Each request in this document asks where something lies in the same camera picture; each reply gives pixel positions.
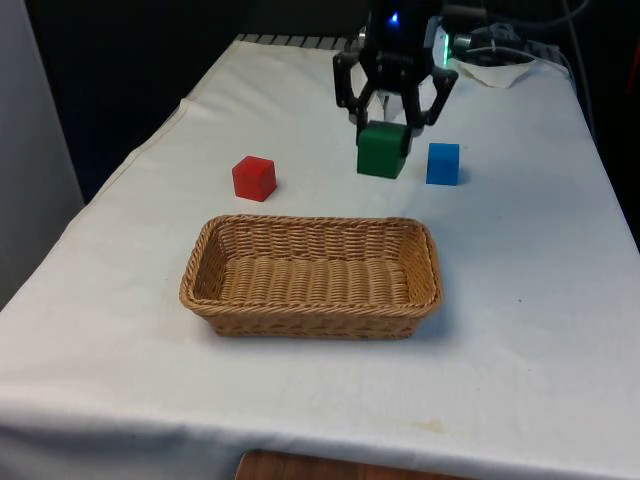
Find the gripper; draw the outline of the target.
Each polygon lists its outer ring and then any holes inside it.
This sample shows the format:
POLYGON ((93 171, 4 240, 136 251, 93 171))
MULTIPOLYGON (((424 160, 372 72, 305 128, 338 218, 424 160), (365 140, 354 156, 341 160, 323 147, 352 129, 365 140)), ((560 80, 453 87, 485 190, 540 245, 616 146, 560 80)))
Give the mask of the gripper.
MULTIPOLYGON (((406 66, 410 70, 429 71, 432 67, 432 48, 425 46, 428 22, 432 18, 431 1, 370 1, 367 35, 363 47, 363 68, 374 71, 383 66, 406 66)), ((352 68, 360 62, 361 48, 343 50, 333 57, 333 78, 336 104, 345 108, 357 126, 368 124, 368 107, 375 89, 366 81, 358 97, 354 95, 352 68)), ((408 155, 415 131, 432 126, 438 120, 459 77, 458 73, 433 68, 430 76, 436 96, 427 110, 421 110, 419 84, 401 92, 406 118, 401 154, 408 155)))

